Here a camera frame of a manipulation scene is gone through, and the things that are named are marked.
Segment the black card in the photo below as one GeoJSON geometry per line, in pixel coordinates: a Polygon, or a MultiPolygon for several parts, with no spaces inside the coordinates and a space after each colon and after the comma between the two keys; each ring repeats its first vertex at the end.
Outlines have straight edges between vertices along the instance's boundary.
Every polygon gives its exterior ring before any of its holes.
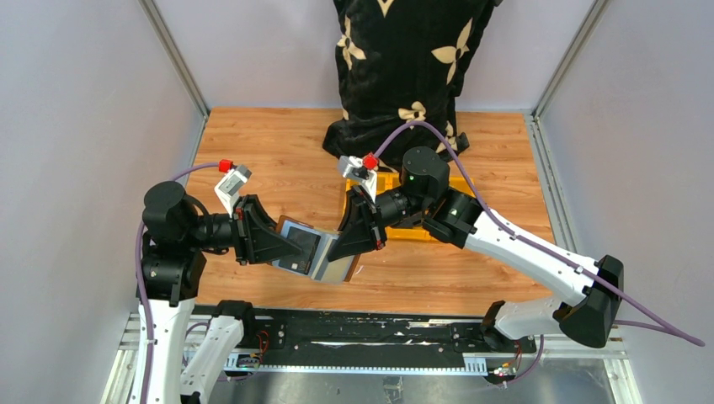
{"type": "Polygon", "coordinates": [[[301,252],[281,258],[278,267],[298,274],[308,274],[321,237],[317,233],[293,226],[288,228],[287,238],[298,244],[301,252]]]}

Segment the brown leather card holder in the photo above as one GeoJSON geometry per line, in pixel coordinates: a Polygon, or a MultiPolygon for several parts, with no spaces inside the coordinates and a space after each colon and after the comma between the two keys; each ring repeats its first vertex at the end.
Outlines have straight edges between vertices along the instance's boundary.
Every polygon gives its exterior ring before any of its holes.
{"type": "MultiPolygon", "coordinates": [[[[359,262],[359,255],[341,258],[333,262],[329,262],[327,258],[328,249],[334,242],[337,241],[338,233],[336,231],[317,229],[285,215],[280,217],[277,230],[280,231],[281,236],[287,238],[288,228],[293,226],[317,233],[321,237],[321,241],[308,274],[298,274],[287,269],[281,269],[322,283],[338,284],[342,282],[349,282],[351,274],[354,272],[354,268],[359,262]]],[[[279,268],[278,261],[279,260],[274,260],[271,265],[279,268]]]]}

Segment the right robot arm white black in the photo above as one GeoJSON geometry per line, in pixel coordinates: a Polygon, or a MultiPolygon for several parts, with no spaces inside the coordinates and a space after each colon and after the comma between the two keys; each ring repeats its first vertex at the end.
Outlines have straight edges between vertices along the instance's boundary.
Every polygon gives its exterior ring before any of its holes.
{"type": "Polygon", "coordinates": [[[426,146],[405,153],[394,189],[376,191],[376,165],[372,155],[338,160],[340,173],[357,184],[346,193],[329,261],[380,250],[388,227],[415,219],[437,241],[496,258],[553,293],[539,300],[492,303],[479,331],[486,348],[498,352],[521,338],[555,333],[590,348],[606,345],[621,298],[590,276],[621,286],[624,265],[619,259],[580,256],[510,225],[477,198],[452,188],[448,163],[426,146]]]}

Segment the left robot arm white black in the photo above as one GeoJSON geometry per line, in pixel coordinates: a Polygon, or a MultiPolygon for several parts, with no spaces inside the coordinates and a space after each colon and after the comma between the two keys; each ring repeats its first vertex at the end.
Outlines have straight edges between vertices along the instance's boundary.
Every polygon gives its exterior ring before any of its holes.
{"type": "Polygon", "coordinates": [[[233,251],[241,265],[301,253],[281,236],[258,197],[238,198],[229,214],[209,214],[184,186],[164,181],[144,197],[136,248],[141,364],[133,403],[207,403],[229,353],[258,337],[253,305],[223,300],[192,359],[184,345],[207,254],[233,251]]]}

